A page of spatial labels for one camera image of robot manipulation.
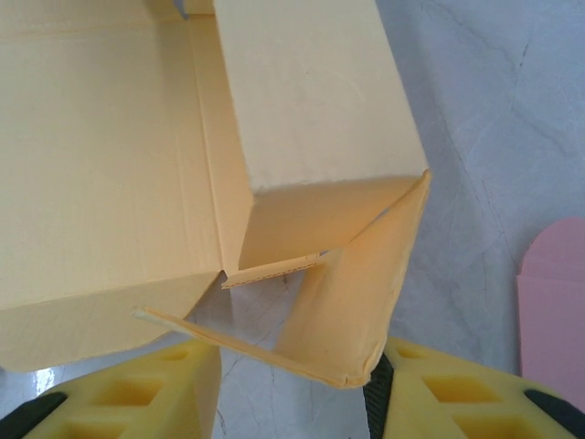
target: black rubber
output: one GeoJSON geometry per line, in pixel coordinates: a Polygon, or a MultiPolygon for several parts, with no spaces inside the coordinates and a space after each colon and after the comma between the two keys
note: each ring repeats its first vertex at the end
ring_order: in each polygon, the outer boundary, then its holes
{"type": "Polygon", "coordinates": [[[526,397],[578,439],[585,439],[585,414],[577,407],[543,391],[530,389],[526,397]]]}
{"type": "Polygon", "coordinates": [[[23,439],[66,399],[67,395],[65,393],[56,391],[55,393],[39,396],[18,406],[4,419],[0,420],[0,438],[23,439]]]}
{"type": "Polygon", "coordinates": [[[388,357],[382,355],[378,365],[372,371],[371,381],[364,386],[370,439],[382,439],[384,436],[393,378],[394,368],[392,368],[388,357]]]}

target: box flap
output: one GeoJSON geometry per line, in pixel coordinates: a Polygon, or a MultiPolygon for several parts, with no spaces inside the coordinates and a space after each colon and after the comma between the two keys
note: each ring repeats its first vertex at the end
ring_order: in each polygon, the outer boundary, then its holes
{"type": "Polygon", "coordinates": [[[184,316],[221,269],[192,26],[167,0],[0,1],[4,366],[150,341],[131,301],[184,316]]]}
{"type": "Polygon", "coordinates": [[[344,249],[309,268],[273,351],[152,309],[140,318],[339,388],[363,386],[384,349],[430,173],[344,249]]]}
{"type": "Polygon", "coordinates": [[[185,317],[217,272],[0,309],[0,359],[9,370],[47,368],[138,348],[166,330],[132,318],[137,306],[185,317]]]}
{"type": "Polygon", "coordinates": [[[238,268],[345,246],[428,167],[376,3],[215,9],[252,196],[238,268]]]}
{"type": "Polygon", "coordinates": [[[262,265],[261,267],[249,268],[248,270],[241,270],[234,273],[221,285],[221,287],[233,288],[234,286],[250,284],[264,279],[282,276],[284,274],[300,272],[301,270],[315,267],[321,262],[322,259],[318,254],[312,254],[310,256],[304,256],[289,261],[269,263],[267,265],[262,265]]]}
{"type": "Polygon", "coordinates": [[[215,9],[252,193],[427,168],[373,0],[215,9]]]}

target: marble floor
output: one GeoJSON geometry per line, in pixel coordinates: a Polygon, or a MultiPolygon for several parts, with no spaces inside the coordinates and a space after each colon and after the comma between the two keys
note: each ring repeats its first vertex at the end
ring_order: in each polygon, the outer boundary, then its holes
{"type": "MultiPolygon", "coordinates": [[[[585,2],[378,0],[434,179],[393,335],[516,371],[515,275],[536,235],[585,216],[585,2]]],[[[270,343],[298,275],[208,300],[270,343]]],[[[197,319],[214,319],[205,304],[197,319]]],[[[48,387],[182,338],[28,374],[0,372],[0,415],[48,387]]],[[[361,391],[223,352],[214,439],[367,439],[361,391]]]]}

